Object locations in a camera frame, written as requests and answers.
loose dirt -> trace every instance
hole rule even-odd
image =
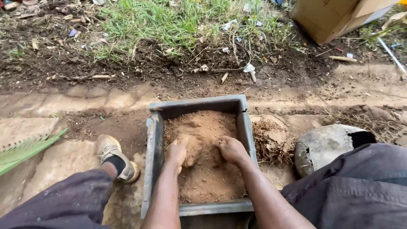
[[[186,166],[190,167],[183,167],[178,176],[180,203],[210,203],[246,194],[239,169],[226,162],[216,146],[222,135],[237,136],[235,122],[234,115],[215,111],[199,111],[165,121],[166,146],[180,135],[188,134],[193,140],[187,150],[190,156]]]

left hand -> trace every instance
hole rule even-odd
[[[188,144],[188,137],[178,137],[173,141],[167,150],[168,162],[173,162],[178,165],[178,174],[181,172],[182,163],[186,158],[186,145]]]

beige sneaker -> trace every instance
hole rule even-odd
[[[122,173],[117,176],[117,179],[122,180],[125,183],[132,183],[137,180],[140,175],[138,165],[133,161],[130,161],[122,153],[120,143],[114,137],[107,134],[100,135],[96,141],[96,147],[97,154],[101,157],[101,164],[113,155],[120,157],[125,162],[126,167],[123,169]]]

dry grass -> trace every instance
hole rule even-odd
[[[271,165],[282,165],[283,163],[292,163],[291,157],[294,156],[294,139],[286,136],[283,143],[278,144],[268,137],[268,132],[272,130],[281,131],[285,134],[285,129],[277,123],[262,118],[253,123],[253,138],[256,146],[257,161],[259,163],[269,162]]]
[[[352,113],[351,110],[325,110],[324,113],[328,115],[327,118],[322,120],[324,126],[343,124],[359,127],[372,132],[379,142],[394,143],[394,141],[402,135],[407,134],[407,123],[403,123],[396,118],[393,121],[386,121],[380,117],[374,117],[364,113],[355,114]]]

rectangular mold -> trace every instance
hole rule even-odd
[[[236,115],[236,129],[239,141],[244,145],[251,159],[257,164],[252,126],[246,113],[245,95],[228,95],[202,99],[187,99],[151,103],[151,118],[147,119],[147,154],[144,176],[143,202],[141,218],[144,219],[150,206],[155,183],[164,164],[164,120],[174,119],[181,115],[200,110],[213,110]],[[180,204],[180,216],[196,216],[205,214],[253,211],[250,199],[218,201],[212,203]]]

